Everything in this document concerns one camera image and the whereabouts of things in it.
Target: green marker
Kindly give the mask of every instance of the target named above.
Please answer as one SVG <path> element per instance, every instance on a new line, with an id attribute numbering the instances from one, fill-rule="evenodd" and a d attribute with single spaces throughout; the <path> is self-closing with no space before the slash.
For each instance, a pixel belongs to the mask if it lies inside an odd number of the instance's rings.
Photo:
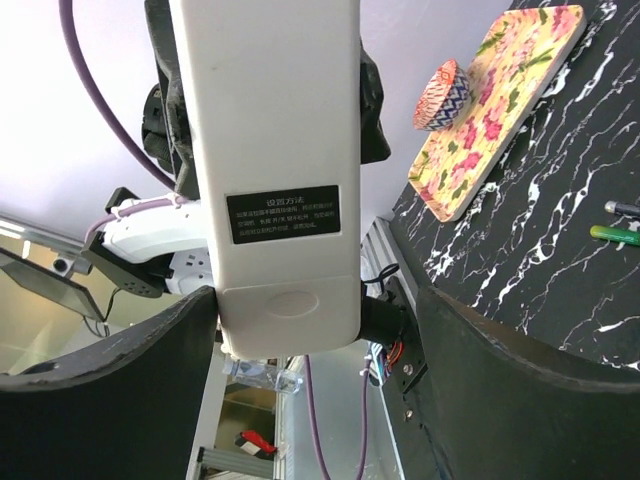
<path id="1" fill-rule="evenodd" d="M 591 227 L 591 236 L 600 240 L 626 243 L 640 247 L 640 233 L 631 230 L 620 230 L 619 228 L 603 227 L 594 225 Z"/>

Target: patterned bowl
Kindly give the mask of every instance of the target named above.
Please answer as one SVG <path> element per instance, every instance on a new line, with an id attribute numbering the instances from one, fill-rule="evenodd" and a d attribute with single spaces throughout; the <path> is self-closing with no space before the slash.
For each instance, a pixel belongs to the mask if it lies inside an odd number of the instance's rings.
<path id="1" fill-rule="evenodd" d="M 413 114 L 413 126 L 427 131 L 447 128 L 469 97 L 469 79 L 465 71 L 455 60 L 445 62 L 427 83 Z"/>

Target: black marble table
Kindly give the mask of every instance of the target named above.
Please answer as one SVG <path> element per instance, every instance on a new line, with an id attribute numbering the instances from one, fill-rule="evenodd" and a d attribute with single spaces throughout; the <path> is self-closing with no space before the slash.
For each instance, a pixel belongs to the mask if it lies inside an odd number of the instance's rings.
<path id="1" fill-rule="evenodd" d="M 392 231 L 419 281 L 559 349 L 640 371 L 640 248 L 589 235 L 640 227 L 604 211 L 640 201 L 640 2 L 573 3 L 584 37 L 466 214 L 439 223 L 407 186 Z"/>

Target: floral pattern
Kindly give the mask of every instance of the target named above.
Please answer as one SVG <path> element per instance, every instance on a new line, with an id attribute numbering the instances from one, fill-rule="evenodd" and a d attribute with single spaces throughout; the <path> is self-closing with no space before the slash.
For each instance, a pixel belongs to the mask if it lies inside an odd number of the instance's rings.
<path id="1" fill-rule="evenodd" d="M 491 26 L 467 69 L 472 102 L 450 128 L 429 135 L 409 172 L 440 221 L 468 204 L 583 16 L 579 6 L 512 10 Z"/>

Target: label with chinese text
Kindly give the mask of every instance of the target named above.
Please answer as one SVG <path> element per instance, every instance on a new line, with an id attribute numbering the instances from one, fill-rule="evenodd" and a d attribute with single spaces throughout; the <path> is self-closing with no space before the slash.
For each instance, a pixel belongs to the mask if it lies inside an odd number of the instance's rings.
<path id="1" fill-rule="evenodd" d="M 232 195 L 227 207 L 236 245 L 340 231 L 337 185 Z"/>

